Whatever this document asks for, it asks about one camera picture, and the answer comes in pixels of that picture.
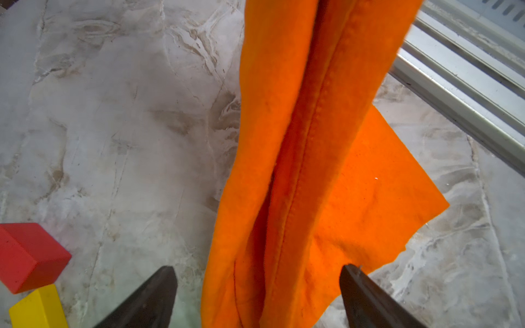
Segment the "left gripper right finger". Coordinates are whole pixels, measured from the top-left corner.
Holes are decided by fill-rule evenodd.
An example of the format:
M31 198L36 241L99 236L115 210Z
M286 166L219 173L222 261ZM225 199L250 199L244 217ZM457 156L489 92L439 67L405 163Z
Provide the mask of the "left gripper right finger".
M357 266L343 266L339 285L350 327L425 328Z

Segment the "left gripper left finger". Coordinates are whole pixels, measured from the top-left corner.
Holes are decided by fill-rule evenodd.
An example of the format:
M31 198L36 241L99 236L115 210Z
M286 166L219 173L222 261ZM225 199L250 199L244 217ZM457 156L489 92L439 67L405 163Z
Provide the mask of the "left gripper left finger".
M97 327L160 327L170 325L178 281L173 266L162 266Z

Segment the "orange t-shirt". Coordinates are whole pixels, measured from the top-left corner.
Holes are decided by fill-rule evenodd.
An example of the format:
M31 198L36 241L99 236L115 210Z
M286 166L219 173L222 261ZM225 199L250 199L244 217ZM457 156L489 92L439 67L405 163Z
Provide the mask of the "orange t-shirt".
M248 1L203 327L312 327L448 202L373 99L420 1Z

